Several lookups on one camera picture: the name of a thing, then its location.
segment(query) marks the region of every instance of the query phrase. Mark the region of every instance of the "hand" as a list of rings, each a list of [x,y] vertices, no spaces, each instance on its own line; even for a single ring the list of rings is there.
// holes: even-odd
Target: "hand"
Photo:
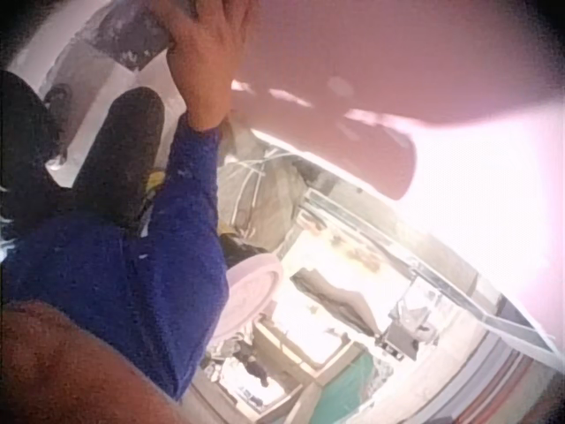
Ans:
[[[230,111],[231,81],[243,56],[256,0],[195,0],[192,19],[175,0],[148,0],[173,44],[170,73],[196,131],[217,127]]]

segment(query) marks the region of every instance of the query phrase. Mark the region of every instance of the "dark clothing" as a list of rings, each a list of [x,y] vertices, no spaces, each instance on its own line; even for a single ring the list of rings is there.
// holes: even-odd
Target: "dark clothing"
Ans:
[[[6,72],[2,85],[2,212],[20,237],[3,264],[2,303],[50,304],[179,399],[228,298],[216,234],[218,132],[180,118],[148,234],[131,237],[161,138],[158,96],[137,88],[114,102],[69,192],[42,166],[47,154],[37,155],[51,137],[47,111]],[[25,171],[4,169],[13,154]]]

